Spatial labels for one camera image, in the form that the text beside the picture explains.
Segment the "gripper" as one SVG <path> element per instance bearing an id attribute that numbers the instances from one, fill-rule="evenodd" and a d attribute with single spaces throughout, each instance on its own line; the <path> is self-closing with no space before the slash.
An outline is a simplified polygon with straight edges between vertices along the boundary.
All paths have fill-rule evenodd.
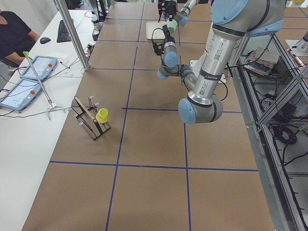
<path id="1" fill-rule="evenodd" d="M 162 26 L 162 30 L 163 30 L 163 33 L 165 35 L 165 39 L 164 39 L 164 42 L 163 42 L 163 51 L 164 51 L 164 55 L 167 56 L 171 56 L 171 55 L 174 55 L 176 56 L 177 55 L 177 48 L 176 48 L 176 42 L 175 42 L 175 39 L 172 37 L 172 36 L 169 36 L 169 30 L 168 30 L 168 27 L 167 25 L 163 25 Z"/>
<path id="2" fill-rule="evenodd" d="M 159 1 L 159 19 L 158 22 L 160 22 L 162 17 L 162 12 L 165 14 L 168 14 L 168 20 L 170 22 L 173 21 L 174 14 L 177 12 L 177 1 L 176 0 L 160 0 Z"/>

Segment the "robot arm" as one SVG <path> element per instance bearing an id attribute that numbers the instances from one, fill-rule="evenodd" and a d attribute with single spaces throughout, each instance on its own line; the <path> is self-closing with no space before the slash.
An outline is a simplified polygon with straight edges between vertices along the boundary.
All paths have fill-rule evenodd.
<path id="1" fill-rule="evenodd" d="M 188 22 L 188 17 L 191 14 L 193 8 L 198 4 L 210 4 L 214 3 L 213 0 L 188 0 L 184 6 L 178 10 L 178 2 L 176 0 L 159 0 L 158 1 L 158 13 L 159 19 L 163 17 L 167 23 L 167 26 L 185 26 Z"/>
<path id="2" fill-rule="evenodd" d="M 187 86 L 188 95 L 178 105 L 179 116 L 186 124 L 213 122 L 220 118 L 223 105 L 214 91 L 237 41 L 244 36 L 259 37 L 281 30 L 286 1 L 214 0 L 211 7 L 213 32 L 198 61 L 198 75 L 189 66 L 178 64 L 175 41 L 165 30 L 162 46 L 165 56 L 157 75 L 160 79 L 179 76 Z"/>

